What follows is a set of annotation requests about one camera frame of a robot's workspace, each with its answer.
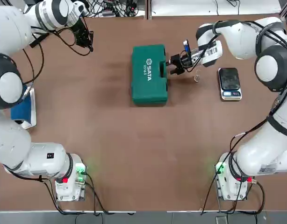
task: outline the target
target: white robotic arm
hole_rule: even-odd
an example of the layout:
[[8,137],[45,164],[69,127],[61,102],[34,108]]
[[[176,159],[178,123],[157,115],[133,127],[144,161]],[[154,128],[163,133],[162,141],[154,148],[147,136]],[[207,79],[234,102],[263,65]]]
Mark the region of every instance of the white robotic arm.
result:
[[[23,83],[15,62],[9,55],[22,50],[33,33],[45,33],[64,26],[71,27],[77,44],[92,51],[92,38],[80,16],[87,14],[82,2],[44,0],[25,10],[0,7],[0,110],[22,102]],[[32,143],[29,133],[0,111],[0,163],[8,172],[44,175],[55,179],[60,201],[77,201],[84,197],[86,167],[76,154],[68,154],[57,143]]]
[[[280,19],[270,17],[256,22],[287,42]],[[196,38],[200,52],[208,46],[211,38],[222,34],[234,57],[248,59],[257,56],[255,73],[258,80],[271,91],[285,91],[281,98],[287,91],[287,49],[265,35],[260,38],[261,30],[261,27],[250,22],[221,21],[202,25],[197,30]],[[268,32],[265,34],[280,41]],[[203,60],[207,62],[206,67],[216,61],[208,60],[205,56],[201,59],[204,66]],[[270,113],[258,133],[233,154],[234,160],[226,158],[227,155],[224,153],[216,166],[219,168],[222,165],[218,184],[224,200],[244,199],[249,176],[287,172],[287,97],[277,111]]]

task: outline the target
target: black cable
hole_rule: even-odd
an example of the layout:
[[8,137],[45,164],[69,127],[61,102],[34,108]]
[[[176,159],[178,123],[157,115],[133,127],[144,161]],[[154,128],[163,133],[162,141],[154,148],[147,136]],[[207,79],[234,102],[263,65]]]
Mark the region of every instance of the black cable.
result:
[[261,121],[260,123],[258,123],[256,126],[254,126],[253,128],[251,128],[249,131],[245,132],[245,133],[242,133],[242,136],[237,140],[237,142],[233,145],[232,148],[230,148],[230,151],[228,152],[227,156],[224,158],[224,160],[222,161],[222,164],[220,165],[220,167],[217,169],[217,171],[215,172],[215,175],[211,181],[211,184],[209,186],[209,189],[208,189],[208,192],[207,192],[207,195],[206,195],[206,198],[205,198],[205,202],[204,202],[204,206],[203,206],[203,209],[202,209],[202,212],[201,212],[201,215],[203,215],[205,212],[205,207],[206,207],[206,204],[207,204],[207,200],[209,198],[209,194],[210,194],[210,191],[211,191],[211,187],[218,175],[218,171],[221,169],[223,163],[227,160],[227,158],[229,157],[229,155],[232,153],[232,151],[234,150],[234,148],[237,146],[237,144],[246,136],[248,135],[249,133],[253,132],[253,131],[256,131],[257,129],[259,129],[264,123],[266,122],[266,119]]
[[265,205],[265,191],[264,191],[263,186],[258,181],[257,181],[257,185],[261,188],[261,191],[262,191],[262,203],[261,203],[259,210],[258,211],[239,211],[240,213],[244,213],[247,215],[258,215],[263,211],[264,205]]
[[32,78],[35,78],[35,70],[34,70],[33,65],[32,65],[32,63],[31,63],[30,57],[28,56],[28,54],[26,53],[26,51],[25,51],[24,49],[23,49],[23,52],[24,52],[24,54],[26,55],[27,60],[29,61],[29,64],[30,64],[30,66],[31,66]]
[[87,182],[86,182],[86,185],[87,185],[88,187],[90,187],[90,189],[92,190],[93,196],[97,198],[98,203],[99,203],[100,207],[102,208],[103,212],[104,212],[106,215],[113,215],[113,214],[114,214],[113,212],[108,212],[108,211],[105,210],[105,208],[103,207],[103,205],[102,205],[102,203],[101,203],[101,200],[99,199],[99,197],[98,197],[98,195],[97,195],[97,193],[96,193],[96,190],[95,190],[95,188],[94,188],[94,184],[93,184],[93,179],[92,179],[92,177],[91,177],[88,173],[84,173],[84,174],[89,177],[89,179],[90,179],[92,185],[90,185],[90,184],[87,183]]
[[254,215],[254,216],[255,216],[256,224],[258,224],[258,216],[257,215]]
[[74,45],[76,44],[76,41],[77,41],[77,40],[76,40],[76,36],[75,36],[75,34],[74,34],[74,32],[73,32],[73,30],[72,30],[71,28],[68,28],[68,27],[62,28],[62,29],[58,30],[57,33],[58,33],[58,34],[61,34],[61,33],[64,32],[65,30],[69,30],[69,31],[73,34],[73,36],[74,36],[74,43],[69,44],[69,45],[72,47],[72,46],[74,46]]
[[[257,25],[258,27],[260,27],[260,28],[262,28],[262,29],[264,28],[261,24],[255,22],[255,21],[244,21],[244,22],[252,23],[252,24]],[[278,34],[276,34],[275,32],[273,32],[273,31],[271,31],[271,30],[267,30],[267,32],[269,32],[270,34],[272,34],[272,35],[274,35],[275,37],[277,37],[277,38],[282,42],[281,45],[282,45],[283,47],[285,47],[286,50],[287,50],[287,42],[286,42],[282,37],[280,37]],[[270,35],[265,35],[265,36],[268,37],[268,38],[270,38],[270,39],[273,39]],[[275,106],[275,108],[273,108],[273,109],[271,110],[271,112],[270,112],[271,115],[274,115],[274,114],[277,112],[277,110],[278,110],[278,109],[282,106],[282,104],[285,102],[286,98],[287,98],[287,91],[286,91],[284,97],[282,98],[282,100]]]
[[10,2],[9,2],[9,0],[4,0],[9,6],[13,6]]
[[239,5],[238,5],[238,15],[239,15],[239,8],[240,8],[240,0],[227,0],[228,3],[230,3],[233,7],[237,7],[237,2],[239,2]]
[[51,199],[52,199],[52,202],[53,202],[54,207],[56,208],[56,210],[57,210],[60,214],[62,214],[62,215],[82,215],[82,214],[85,214],[85,212],[83,212],[83,211],[81,211],[81,212],[70,212],[70,211],[64,211],[64,210],[62,210],[62,209],[58,206],[58,204],[57,204],[57,202],[56,202],[56,199],[55,199],[55,197],[54,197],[54,193],[53,193],[53,188],[52,188],[51,182],[50,182],[51,191],[50,191],[50,189],[49,189],[49,187],[48,187],[48,185],[47,185],[46,182],[43,182],[43,184],[46,186],[46,188],[47,188],[47,190],[48,190],[48,192],[49,192],[49,195],[50,195],[50,197],[51,197]]
[[98,200],[98,203],[99,203],[100,207],[102,208],[102,211],[103,211],[106,215],[113,215],[113,214],[114,214],[113,212],[108,212],[107,210],[105,210],[105,208],[103,207],[103,205],[102,205],[102,203],[101,203],[101,200],[99,199],[99,197],[98,197],[98,195],[97,195],[95,189],[94,189],[89,183],[87,183],[87,182],[86,182],[86,186],[89,186],[90,189],[91,189],[92,192],[93,192],[93,195],[96,196],[96,198],[97,198],[97,200]]
[[234,208],[232,209],[232,212],[227,211],[227,212],[222,212],[222,213],[226,213],[228,215],[231,215],[231,214],[235,213],[235,210],[236,210],[236,207],[237,207],[238,198],[239,198],[239,194],[240,194],[240,190],[241,190],[241,186],[242,186],[242,174],[241,174],[241,177],[240,177],[239,191],[238,191],[237,198],[235,200],[235,204],[234,204]]
[[217,13],[217,15],[219,15],[218,14],[218,3],[217,3],[217,0],[215,0],[215,2],[216,2],[216,13]]
[[197,64],[200,62],[201,58],[205,55],[206,51],[208,50],[208,48],[210,47],[211,43],[217,38],[218,36],[215,35],[214,37],[212,37],[212,39],[208,42],[207,47],[201,52],[199,58],[194,62],[194,64],[192,66],[185,66],[181,60],[181,55],[183,52],[185,52],[185,50],[183,50],[180,53],[180,64],[182,65],[183,68],[185,68],[187,70],[187,72],[192,72],[192,70],[197,66]]
[[34,39],[36,40],[37,44],[39,45],[40,47],[40,50],[41,50],[41,54],[42,54],[42,65],[41,65],[41,68],[39,70],[39,72],[37,73],[37,75],[35,77],[33,77],[31,80],[27,81],[27,82],[24,82],[23,84],[26,85],[28,83],[31,83],[31,82],[34,82],[38,77],[39,75],[41,74],[42,70],[43,70],[43,67],[44,67],[44,51],[43,51],[43,48],[42,48],[42,45],[41,43],[39,42],[39,40],[37,39],[37,37],[32,34]]

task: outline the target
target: table surface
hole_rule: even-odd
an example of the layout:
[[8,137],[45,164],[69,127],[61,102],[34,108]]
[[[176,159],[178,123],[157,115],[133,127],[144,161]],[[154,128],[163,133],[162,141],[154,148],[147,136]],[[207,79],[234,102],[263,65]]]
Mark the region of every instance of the table surface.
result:
[[[191,74],[201,80],[169,82],[164,107],[135,107],[130,97],[131,54],[136,45],[164,44],[167,57],[182,51],[183,40],[197,46],[195,32],[208,22],[256,20],[267,15],[88,19],[94,30],[94,52],[78,56],[59,39],[43,41],[45,66],[36,80],[37,127],[33,142],[61,143],[89,166],[97,192],[107,210],[199,210],[213,165],[229,150],[233,135],[248,130],[270,110],[275,94],[254,74],[254,60],[237,60],[222,37],[223,57]],[[63,33],[72,41],[69,33]],[[39,48],[27,52],[40,67]],[[24,80],[31,69],[22,52],[13,56]],[[243,99],[220,100],[217,70],[236,67]],[[266,210],[287,210],[287,174],[257,178],[265,188]],[[257,209],[261,193],[254,187],[239,209]],[[227,209],[230,203],[223,204]],[[93,210],[85,202],[62,204],[71,210]],[[215,188],[206,206],[217,210]],[[0,164],[0,210],[54,210],[44,185],[16,179]]]

